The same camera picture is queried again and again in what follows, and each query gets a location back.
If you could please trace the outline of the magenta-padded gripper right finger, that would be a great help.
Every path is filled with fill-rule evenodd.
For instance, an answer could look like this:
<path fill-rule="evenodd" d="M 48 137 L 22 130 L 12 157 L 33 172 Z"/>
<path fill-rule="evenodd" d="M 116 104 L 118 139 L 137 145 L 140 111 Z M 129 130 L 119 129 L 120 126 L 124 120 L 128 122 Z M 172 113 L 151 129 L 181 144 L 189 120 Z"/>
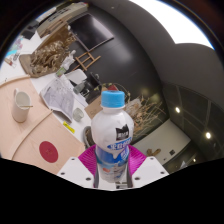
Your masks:
<path fill-rule="evenodd" d="M 127 185 L 140 188 L 168 175 L 168 172 L 154 156 L 145 156 L 134 146 L 129 147 L 127 164 Z"/>

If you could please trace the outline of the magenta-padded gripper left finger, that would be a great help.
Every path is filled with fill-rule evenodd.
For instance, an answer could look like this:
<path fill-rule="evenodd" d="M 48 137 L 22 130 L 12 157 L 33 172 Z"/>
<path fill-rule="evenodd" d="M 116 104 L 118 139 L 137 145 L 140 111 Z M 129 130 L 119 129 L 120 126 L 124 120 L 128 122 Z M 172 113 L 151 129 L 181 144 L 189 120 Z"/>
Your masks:
<path fill-rule="evenodd" d="M 95 147 L 91 146 L 79 157 L 70 157 L 57 175 L 84 188 L 95 187 L 97 159 Z"/>

